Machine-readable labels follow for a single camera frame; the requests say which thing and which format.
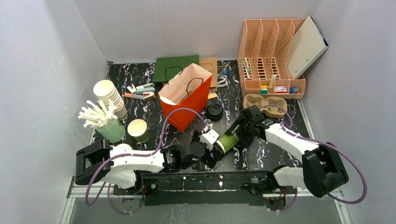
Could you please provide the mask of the white board panel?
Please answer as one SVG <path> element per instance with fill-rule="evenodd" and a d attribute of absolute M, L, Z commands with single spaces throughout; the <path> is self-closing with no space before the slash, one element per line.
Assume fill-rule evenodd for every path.
<path fill-rule="evenodd" d="M 329 45 L 309 15 L 295 32 L 286 68 L 291 79 L 298 79 L 327 49 Z"/>

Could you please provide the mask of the metal base rail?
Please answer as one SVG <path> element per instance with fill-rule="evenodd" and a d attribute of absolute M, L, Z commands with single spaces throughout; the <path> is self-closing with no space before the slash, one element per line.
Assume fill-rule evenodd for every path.
<path fill-rule="evenodd" d="M 93 206 L 74 187 L 66 224 L 349 224 L 347 207 L 287 187 L 268 190 L 263 171 L 148 174 L 145 196 L 106 188 Z"/>

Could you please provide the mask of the stack of pulp cup carriers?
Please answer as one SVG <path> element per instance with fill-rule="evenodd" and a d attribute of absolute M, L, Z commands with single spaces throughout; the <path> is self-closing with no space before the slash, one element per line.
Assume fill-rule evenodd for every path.
<path fill-rule="evenodd" d="M 243 109 L 247 109 L 253 105 L 258 106 L 259 108 L 265 105 L 276 105 L 284 109 L 288 110 L 287 103 L 283 98 L 279 97 L 268 97 L 264 98 L 261 95 L 257 94 L 247 94 L 243 99 Z M 260 110 L 262 113 L 266 114 L 268 117 L 273 118 L 283 118 L 285 116 L 285 112 L 275 106 L 264 107 Z"/>

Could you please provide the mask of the single green paper cup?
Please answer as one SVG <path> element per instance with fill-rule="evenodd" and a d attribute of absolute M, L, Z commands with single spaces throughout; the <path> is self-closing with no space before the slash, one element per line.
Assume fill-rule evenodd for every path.
<path fill-rule="evenodd" d="M 226 154 L 238 143 L 238 138 L 234 134 L 225 134 L 220 136 L 216 143 L 219 145 L 222 153 Z"/>

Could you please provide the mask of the green paper bag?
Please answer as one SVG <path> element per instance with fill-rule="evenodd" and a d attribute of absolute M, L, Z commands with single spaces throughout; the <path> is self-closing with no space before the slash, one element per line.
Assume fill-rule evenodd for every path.
<path fill-rule="evenodd" d="M 170 81 L 177 73 L 192 63 L 199 64 L 199 55 L 157 58 L 152 82 L 165 83 Z"/>

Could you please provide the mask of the tall stack paper cups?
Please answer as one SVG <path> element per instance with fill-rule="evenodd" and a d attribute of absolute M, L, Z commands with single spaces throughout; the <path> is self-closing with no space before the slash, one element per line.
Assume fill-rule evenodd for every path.
<path fill-rule="evenodd" d="M 101 80 L 97 82 L 94 85 L 93 92 L 106 106 L 109 106 L 111 102 L 113 103 L 116 107 L 114 110 L 115 115 L 120 120 L 125 120 L 127 118 L 127 110 L 125 108 L 124 100 L 112 81 Z"/>

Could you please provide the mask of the pink desk file organizer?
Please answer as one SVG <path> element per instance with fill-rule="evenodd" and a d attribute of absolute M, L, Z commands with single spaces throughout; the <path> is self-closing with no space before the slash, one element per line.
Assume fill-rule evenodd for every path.
<path fill-rule="evenodd" d="M 304 19 L 246 19 L 240 39 L 237 64 L 242 96 L 257 94 L 284 99 L 301 99 L 306 80 L 289 77 L 286 63 L 295 32 Z M 286 86 L 288 93 L 274 93 Z"/>

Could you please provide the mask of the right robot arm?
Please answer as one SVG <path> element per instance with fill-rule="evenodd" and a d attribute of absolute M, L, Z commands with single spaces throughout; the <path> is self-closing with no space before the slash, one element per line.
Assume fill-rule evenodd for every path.
<path fill-rule="evenodd" d="M 323 197 L 348 183 L 349 176 L 334 145 L 303 140 L 300 135 L 281 125 L 280 119 L 271 118 L 253 105 L 226 130 L 236 144 L 248 147 L 255 138 L 275 144 L 302 163 L 300 168 L 280 166 L 267 173 L 264 185 L 269 189 L 298 187 Z"/>

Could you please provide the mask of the green cup of straws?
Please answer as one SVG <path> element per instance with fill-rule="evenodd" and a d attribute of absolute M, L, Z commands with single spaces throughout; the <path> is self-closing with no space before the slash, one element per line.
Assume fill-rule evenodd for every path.
<path fill-rule="evenodd" d="M 87 100 L 88 106 L 83 106 L 78 113 L 78 119 L 83 119 L 83 127 L 91 128 L 111 143 L 118 142 L 125 135 L 122 120 L 126 117 L 123 104 L 116 105 L 113 101 L 108 103 L 98 100 L 98 104 Z"/>

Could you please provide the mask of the orange paper bag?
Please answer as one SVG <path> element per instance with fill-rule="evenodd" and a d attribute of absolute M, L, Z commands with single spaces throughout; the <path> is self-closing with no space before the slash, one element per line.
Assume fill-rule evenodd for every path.
<path fill-rule="evenodd" d="M 169 123 L 183 132 L 196 114 L 176 109 L 189 108 L 197 113 L 201 112 L 207 104 L 211 81 L 211 72 L 194 63 L 167 81 L 158 92 L 158 97 Z"/>

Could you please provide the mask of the white cup lids stack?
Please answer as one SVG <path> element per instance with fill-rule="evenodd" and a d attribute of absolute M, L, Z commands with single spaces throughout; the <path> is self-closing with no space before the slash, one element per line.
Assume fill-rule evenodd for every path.
<path fill-rule="evenodd" d="M 116 147 L 117 148 L 123 148 L 123 149 L 126 149 L 126 150 L 131 150 L 132 149 L 130 145 L 125 144 L 125 143 L 119 144 Z"/>

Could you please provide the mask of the black cup lids stack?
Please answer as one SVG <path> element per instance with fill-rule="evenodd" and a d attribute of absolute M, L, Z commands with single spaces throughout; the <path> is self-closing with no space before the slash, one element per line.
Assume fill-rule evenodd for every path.
<path fill-rule="evenodd" d="M 218 121 L 223 116 L 223 107 L 219 104 L 210 104 L 205 109 L 206 117 L 210 121 Z"/>

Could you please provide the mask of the red small box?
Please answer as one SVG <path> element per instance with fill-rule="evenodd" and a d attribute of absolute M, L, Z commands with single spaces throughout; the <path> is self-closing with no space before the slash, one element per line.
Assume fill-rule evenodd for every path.
<path fill-rule="evenodd" d="M 288 89 L 286 86 L 275 86 L 274 93 L 275 94 L 288 93 Z"/>

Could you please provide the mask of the brown kraft paper bag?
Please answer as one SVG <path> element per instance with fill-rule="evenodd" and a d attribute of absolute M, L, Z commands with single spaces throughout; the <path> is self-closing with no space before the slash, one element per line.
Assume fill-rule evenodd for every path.
<path fill-rule="evenodd" d="M 211 72 L 212 81 L 210 85 L 210 90 L 217 91 L 218 89 L 218 69 L 217 69 L 217 58 L 216 57 L 202 57 L 199 59 L 199 65 Z"/>

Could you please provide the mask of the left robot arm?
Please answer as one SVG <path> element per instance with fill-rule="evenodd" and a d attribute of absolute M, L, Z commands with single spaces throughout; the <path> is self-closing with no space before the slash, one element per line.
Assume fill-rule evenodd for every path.
<path fill-rule="evenodd" d="M 140 152 L 128 144 L 112 146 L 102 140 L 77 151 L 75 183 L 102 181 L 129 189 L 136 186 L 138 171 L 176 173 L 198 162 L 213 168 L 229 148 L 226 137 L 212 129 L 194 132 L 187 146 L 172 145 L 157 151 Z"/>

